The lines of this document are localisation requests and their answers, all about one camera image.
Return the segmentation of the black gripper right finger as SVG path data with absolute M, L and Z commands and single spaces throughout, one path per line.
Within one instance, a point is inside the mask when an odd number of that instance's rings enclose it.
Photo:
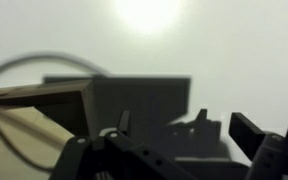
M 240 112 L 231 114 L 229 135 L 252 162 L 245 180 L 288 180 L 288 139 L 262 131 Z

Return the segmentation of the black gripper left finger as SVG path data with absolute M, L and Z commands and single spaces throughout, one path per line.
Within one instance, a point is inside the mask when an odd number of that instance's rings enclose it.
M 130 115 L 123 111 L 117 129 L 94 140 L 69 139 L 49 180 L 197 180 L 149 146 L 132 141 Z

